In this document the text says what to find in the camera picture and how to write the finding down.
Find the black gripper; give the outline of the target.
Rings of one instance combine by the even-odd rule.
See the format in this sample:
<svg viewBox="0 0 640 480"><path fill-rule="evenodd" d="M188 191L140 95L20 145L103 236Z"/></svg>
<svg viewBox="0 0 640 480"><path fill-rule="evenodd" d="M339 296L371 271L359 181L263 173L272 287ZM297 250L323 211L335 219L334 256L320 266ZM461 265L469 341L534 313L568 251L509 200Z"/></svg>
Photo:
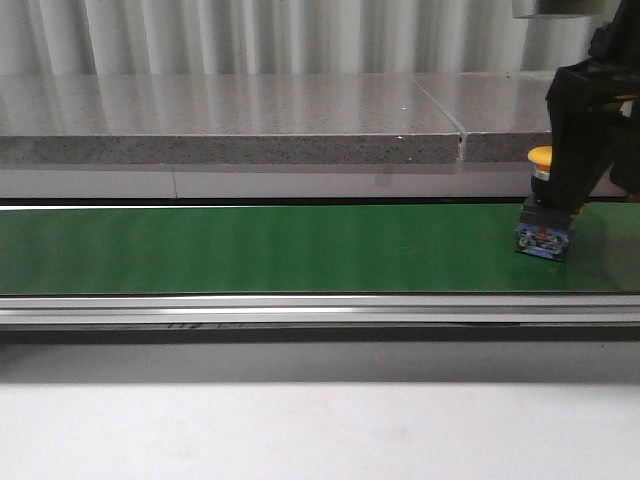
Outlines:
<svg viewBox="0 0 640 480"><path fill-rule="evenodd" d="M612 163L613 106L639 100L639 3L622 1L597 28L588 58L559 68L546 95L552 162L545 204L576 213ZM611 182L639 195L639 108L615 143Z"/></svg>

